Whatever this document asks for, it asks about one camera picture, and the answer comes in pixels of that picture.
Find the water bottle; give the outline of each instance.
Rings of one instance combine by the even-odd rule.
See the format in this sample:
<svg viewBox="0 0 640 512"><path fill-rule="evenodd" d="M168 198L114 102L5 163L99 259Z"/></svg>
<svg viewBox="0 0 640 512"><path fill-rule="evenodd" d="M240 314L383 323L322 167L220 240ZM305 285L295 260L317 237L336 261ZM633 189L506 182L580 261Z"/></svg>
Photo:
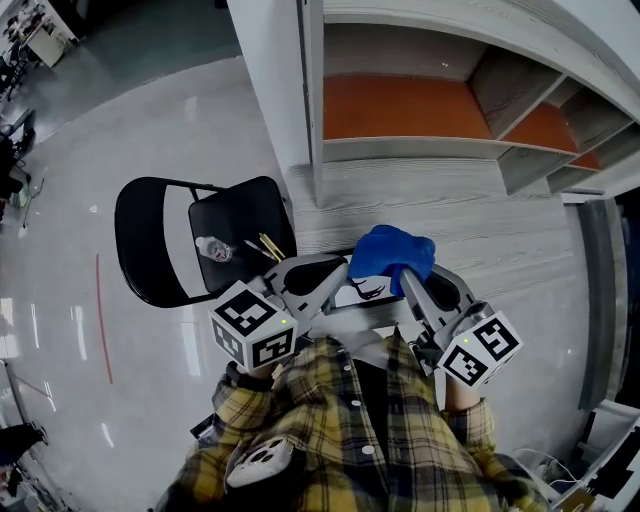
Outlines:
<svg viewBox="0 0 640 512"><path fill-rule="evenodd" d="M200 236L196 238L196 246L200 250L200 254L218 263L226 263L233 256L231 247L218 240L215 236Z"/></svg>

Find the blue cloth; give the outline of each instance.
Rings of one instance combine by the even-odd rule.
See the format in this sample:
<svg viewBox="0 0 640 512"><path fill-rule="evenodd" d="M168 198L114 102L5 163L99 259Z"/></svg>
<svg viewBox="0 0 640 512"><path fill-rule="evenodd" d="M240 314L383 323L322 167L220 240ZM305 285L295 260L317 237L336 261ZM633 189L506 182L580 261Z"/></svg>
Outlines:
<svg viewBox="0 0 640 512"><path fill-rule="evenodd" d="M433 240L382 224L358 240L349 265L349 277L389 276L391 293L404 297L400 286L402 269L408 266L425 280L433 269L435 253Z"/></svg>

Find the cable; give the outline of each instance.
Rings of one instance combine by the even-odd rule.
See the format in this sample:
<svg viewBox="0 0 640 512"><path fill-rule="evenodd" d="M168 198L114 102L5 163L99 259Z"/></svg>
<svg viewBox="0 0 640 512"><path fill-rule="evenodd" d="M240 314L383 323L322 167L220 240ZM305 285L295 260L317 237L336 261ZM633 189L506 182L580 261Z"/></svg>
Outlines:
<svg viewBox="0 0 640 512"><path fill-rule="evenodd" d="M560 466L562 469L564 469L564 470L567 472L567 474L568 474L571 478L573 478L573 480L569 480L569 481L573 481L573 482L576 482L576 483L579 483L579 484L583 484L583 485L584 485L584 482L583 482L582 480L579 480L578 478L576 478L575 476L573 476L573 475L571 474L571 471L569 471L569 470L568 470L568 469L567 469L567 468L566 468L566 467L565 467L565 466L564 466L564 465L563 465L563 464L562 464L558 459L556 459L555 457L552 457L552 456L551 456L551 455L549 455L548 453L541 452L540 450L534 450L534 449L532 449L532 448L518 448L517 450L515 450L515 451L514 451L514 453L517 453L517 452L531 452L531 453L539 453L540 455L544 455L545 457L548 457L548 458L550 458L551 460L555 461L555 463L556 463L558 466Z"/></svg>
<svg viewBox="0 0 640 512"><path fill-rule="evenodd" d="M29 194L29 202L27 203L27 206L25 207L25 212L24 212L24 222L22 223L22 227L24 229L26 229L27 227L27 216L29 215L29 208L31 207L31 202L42 193L43 185L44 185L44 178L42 178L42 181L40 182L40 190L38 190L35 194L32 194L31 189L27 187L27 193Z"/></svg>

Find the yellow plaid shirt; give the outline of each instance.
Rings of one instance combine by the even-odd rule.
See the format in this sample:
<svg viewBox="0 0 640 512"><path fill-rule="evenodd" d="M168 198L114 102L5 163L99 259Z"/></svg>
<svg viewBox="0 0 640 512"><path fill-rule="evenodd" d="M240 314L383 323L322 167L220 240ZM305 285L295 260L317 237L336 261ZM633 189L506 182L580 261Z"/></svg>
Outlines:
<svg viewBox="0 0 640 512"><path fill-rule="evenodd" d="M485 401L442 414L434 382L409 347L398 337L385 342L387 460L353 360L338 341L320 340L279 367L271 391L237 388L222 378L213 397L213 433L198 442L158 510L215 509L232 453L280 435L304 454L305 485L292 494L290 510L547 510L526 472L495 453ZM375 451L364 453L364 446Z"/></svg>

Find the hand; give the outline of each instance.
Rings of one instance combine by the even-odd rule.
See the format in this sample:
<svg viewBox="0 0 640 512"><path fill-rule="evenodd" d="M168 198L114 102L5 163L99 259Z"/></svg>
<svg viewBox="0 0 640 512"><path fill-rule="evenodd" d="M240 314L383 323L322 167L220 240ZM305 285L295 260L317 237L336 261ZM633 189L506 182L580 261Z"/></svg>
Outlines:
<svg viewBox="0 0 640 512"><path fill-rule="evenodd" d="M444 406L446 411L465 411L480 403L480 399L480 393L477 390L447 375L447 393Z"/></svg>

